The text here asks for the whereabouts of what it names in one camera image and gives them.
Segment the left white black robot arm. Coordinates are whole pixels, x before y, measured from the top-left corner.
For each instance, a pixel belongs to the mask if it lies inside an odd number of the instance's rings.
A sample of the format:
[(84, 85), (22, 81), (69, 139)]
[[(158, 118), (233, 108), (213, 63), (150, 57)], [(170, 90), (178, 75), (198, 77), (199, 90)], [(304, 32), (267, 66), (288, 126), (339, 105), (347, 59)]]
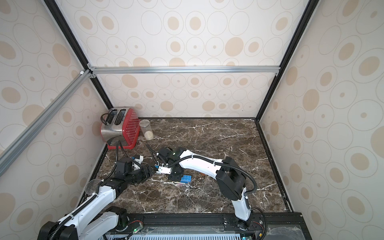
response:
[(48, 221), (41, 227), (39, 240), (96, 240), (112, 229), (124, 231), (129, 225), (127, 211), (111, 207), (112, 203), (129, 185), (138, 185), (157, 171), (157, 168), (137, 159), (125, 157), (117, 160), (108, 177), (96, 185), (96, 192), (75, 210), (57, 222)]

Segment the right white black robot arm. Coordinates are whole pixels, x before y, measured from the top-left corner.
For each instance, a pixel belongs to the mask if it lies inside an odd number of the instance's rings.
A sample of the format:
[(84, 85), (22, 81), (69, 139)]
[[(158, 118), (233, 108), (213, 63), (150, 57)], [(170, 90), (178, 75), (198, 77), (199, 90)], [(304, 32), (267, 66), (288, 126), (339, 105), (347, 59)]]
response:
[(184, 170), (193, 170), (216, 180), (224, 197), (231, 200), (235, 216), (243, 222), (249, 221), (252, 210), (248, 195), (257, 190), (256, 180), (243, 170), (234, 159), (213, 159), (191, 152), (185, 148), (161, 148), (154, 154), (159, 160), (158, 171), (168, 175), (170, 181), (180, 181)]

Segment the light blue lego brick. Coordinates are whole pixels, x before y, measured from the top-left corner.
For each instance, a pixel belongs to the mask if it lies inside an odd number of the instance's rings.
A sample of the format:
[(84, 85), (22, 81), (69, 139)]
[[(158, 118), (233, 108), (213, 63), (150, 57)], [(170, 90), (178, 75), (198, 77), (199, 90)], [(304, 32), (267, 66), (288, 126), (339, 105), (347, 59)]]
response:
[(180, 182), (181, 183), (184, 183), (184, 184), (188, 184), (188, 183), (190, 183), (192, 181), (192, 176), (189, 176), (189, 175), (184, 175), (182, 178), (181, 178), (181, 180), (180, 180)]

